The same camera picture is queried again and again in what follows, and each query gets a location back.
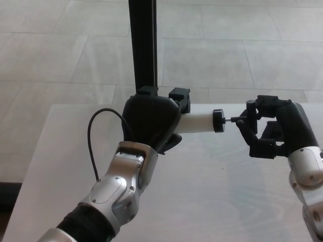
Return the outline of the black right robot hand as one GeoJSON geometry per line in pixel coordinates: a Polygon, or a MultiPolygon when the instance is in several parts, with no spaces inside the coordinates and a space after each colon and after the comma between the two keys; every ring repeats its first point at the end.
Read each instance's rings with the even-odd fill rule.
{"type": "Polygon", "coordinates": [[[318,146],[303,107],[290,99],[258,95],[256,100],[248,100],[246,109],[233,120],[249,146],[250,157],[288,157],[297,150],[318,146]]]}

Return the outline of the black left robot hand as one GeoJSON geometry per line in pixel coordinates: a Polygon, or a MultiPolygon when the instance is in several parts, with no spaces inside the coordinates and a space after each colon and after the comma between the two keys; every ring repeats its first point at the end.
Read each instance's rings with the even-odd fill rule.
{"type": "Polygon", "coordinates": [[[190,113],[190,89],[174,88],[167,97],[158,88],[144,86],[125,103],[122,117],[124,141],[142,143],[164,155],[182,137],[175,133],[182,114],[190,113]]]}

